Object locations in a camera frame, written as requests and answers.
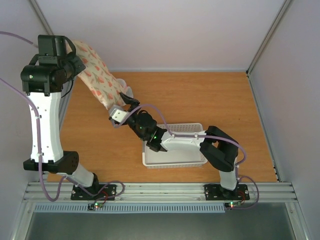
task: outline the patterned cloth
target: patterned cloth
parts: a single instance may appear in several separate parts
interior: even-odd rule
[[[126,82],[122,79],[116,79],[108,70],[104,61],[99,57],[97,52],[89,45],[82,41],[73,40],[76,48],[76,54],[82,59],[85,70],[78,74],[78,77],[90,89],[92,94],[108,110],[116,104],[124,106],[125,103],[119,93],[132,95],[131,88],[127,87]]]

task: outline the plastic basket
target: plastic basket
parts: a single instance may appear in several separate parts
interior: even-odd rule
[[[197,133],[203,131],[200,123],[179,123],[168,124],[172,132]],[[187,167],[202,167],[207,159],[200,151],[159,151],[155,152],[146,146],[147,142],[142,144],[142,163],[148,169],[164,169],[164,168],[187,168]]]

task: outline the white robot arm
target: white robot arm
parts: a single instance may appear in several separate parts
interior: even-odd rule
[[[201,132],[170,132],[157,126],[157,122],[145,110],[135,111],[140,102],[136,99],[120,94],[126,104],[130,104],[128,111],[114,105],[109,110],[113,125],[128,125],[135,134],[146,141],[146,145],[153,151],[168,152],[172,150],[200,151],[210,164],[219,170],[220,185],[224,190],[233,191],[237,184],[236,161],[238,147],[226,141],[218,140],[218,146],[213,143],[215,137],[236,142],[226,133],[215,126]]]
[[[67,41],[72,52],[67,54]],[[39,54],[21,72],[23,91],[36,106],[40,115],[40,132],[34,110],[31,111],[32,152],[23,163],[25,170],[38,171],[37,142],[41,137],[42,169],[67,176],[84,187],[91,187],[94,173],[79,163],[76,151],[63,151],[59,134],[59,103],[63,84],[85,69],[76,55],[76,48],[65,36],[38,36]]]
[[[65,41],[72,49],[68,54]],[[97,175],[79,163],[76,151],[63,151],[59,134],[59,103],[63,84],[71,81],[85,69],[85,66],[76,55],[74,44],[65,36],[39,35],[38,46],[39,54],[36,54],[21,72],[23,91],[32,100],[40,115],[40,132],[37,132],[35,113],[30,108],[33,147],[30,159],[23,163],[23,167],[30,171],[39,170],[37,142],[40,137],[43,171],[67,176],[92,194],[98,193],[100,184]],[[238,147],[219,138],[236,143],[234,139],[215,126],[210,126],[202,132],[172,133],[158,127],[147,111],[136,111],[139,101],[123,93],[120,95],[126,104],[130,104],[130,108],[125,111],[122,107],[114,105],[109,110],[109,119],[114,125],[128,125],[155,152],[200,151],[210,164],[219,170],[221,194],[234,195],[238,184],[235,166]],[[215,147],[213,143],[217,141],[218,145]]]

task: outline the wooden table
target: wooden table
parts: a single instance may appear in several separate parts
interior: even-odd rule
[[[114,72],[132,87],[142,104],[156,105],[169,124],[214,125],[236,139],[248,158],[239,173],[258,182],[276,176],[265,136],[244,72]],[[160,124],[153,109],[146,109]],[[61,130],[62,148],[77,151],[80,162],[101,182],[218,182],[210,163],[203,167],[147,169],[142,143],[128,126],[115,129],[108,111],[85,84],[77,80]],[[49,176],[57,181],[59,176]]]

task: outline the white enclosure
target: white enclosure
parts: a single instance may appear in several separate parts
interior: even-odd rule
[[[251,76],[283,181],[319,239],[320,1],[295,0]]]
[[[292,182],[311,239],[319,238],[320,1],[7,0],[0,13],[0,31],[33,42],[52,33],[84,40],[112,71],[248,71],[278,173]],[[0,35],[0,78],[21,91],[20,72],[36,53]],[[2,84],[0,123],[0,239],[10,239],[37,173],[23,170],[29,108]]]
[[[55,34],[92,44],[112,71],[245,71],[283,0],[38,3]]]

